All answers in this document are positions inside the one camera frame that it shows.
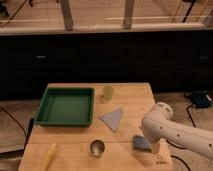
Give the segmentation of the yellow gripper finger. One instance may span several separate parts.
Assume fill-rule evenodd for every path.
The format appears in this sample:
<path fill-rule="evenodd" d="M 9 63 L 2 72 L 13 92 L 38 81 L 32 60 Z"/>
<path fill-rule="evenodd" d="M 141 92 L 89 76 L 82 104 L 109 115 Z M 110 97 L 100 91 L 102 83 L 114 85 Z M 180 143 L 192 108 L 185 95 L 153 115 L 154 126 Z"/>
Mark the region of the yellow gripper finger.
<path fill-rule="evenodd" d="M 153 154 L 157 154 L 160 150 L 160 142 L 159 141 L 155 141 L 151 144 L 151 152 Z"/>

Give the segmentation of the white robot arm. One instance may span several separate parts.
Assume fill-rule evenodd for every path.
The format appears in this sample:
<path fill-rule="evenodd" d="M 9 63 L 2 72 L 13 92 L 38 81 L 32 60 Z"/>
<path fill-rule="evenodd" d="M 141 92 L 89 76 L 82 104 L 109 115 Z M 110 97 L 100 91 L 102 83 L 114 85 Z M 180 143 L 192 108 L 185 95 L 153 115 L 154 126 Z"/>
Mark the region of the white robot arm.
<path fill-rule="evenodd" d="M 173 122 L 172 117 L 173 109 L 157 102 L 142 118 L 140 129 L 151 152 L 159 152 L 160 139 L 164 138 L 213 160 L 213 132 Z"/>

